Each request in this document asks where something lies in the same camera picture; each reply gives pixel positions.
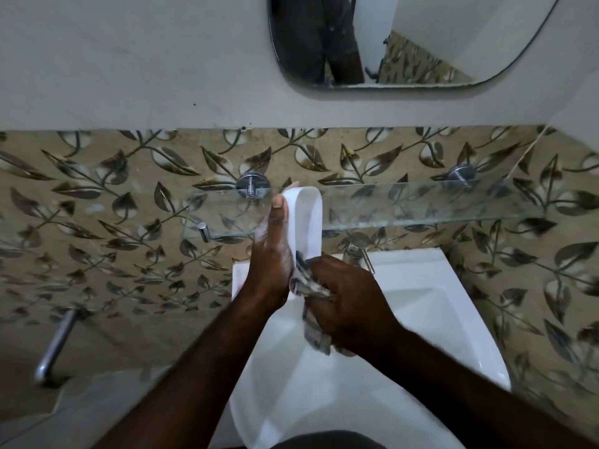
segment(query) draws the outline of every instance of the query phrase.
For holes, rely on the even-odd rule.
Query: person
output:
[[[271,0],[273,45],[282,68],[303,82],[364,83],[349,0]]]
[[[256,230],[249,273],[236,298],[95,449],[208,446],[260,333],[285,304],[293,268],[287,218],[285,199],[277,195]],[[329,256],[312,259],[311,269],[335,296],[333,302],[306,299],[334,343],[404,387],[467,448],[597,449],[403,327],[370,272]],[[381,448],[348,432],[300,436],[279,446]]]

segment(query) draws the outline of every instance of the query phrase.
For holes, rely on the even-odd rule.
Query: person's right arm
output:
[[[333,343],[404,387],[467,448],[597,449],[403,327],[370,272],[329,256],[310,265],[335,294],[333,302],[306,299]]]

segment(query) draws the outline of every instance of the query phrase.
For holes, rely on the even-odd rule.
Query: mirror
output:
[[[557,0],[269,0],[282,70],[324,87],[456,86],[513,63]]]

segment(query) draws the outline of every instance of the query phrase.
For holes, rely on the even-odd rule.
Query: person's left hand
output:
[[[268,218],[256,228],[250,270],[240,292],[251,295],[269,314],[282,307],[289,294],[294,261],[287,242],[288,218],[287,201],[274,196]]]

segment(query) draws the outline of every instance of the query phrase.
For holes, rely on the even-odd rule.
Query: sink basin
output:
[[[370,260],[404,326],[510,388],[494,340],[439,249],[372,253]],[[234,265],[233,296],[248,266]],[[270,449],[326,430],[353,430],[388,449],[462,447],[412,395],[363,359],[309,347],[302,308],[303,300],[291,295],[270,318],[231,395],[233,421],[247,448]]]

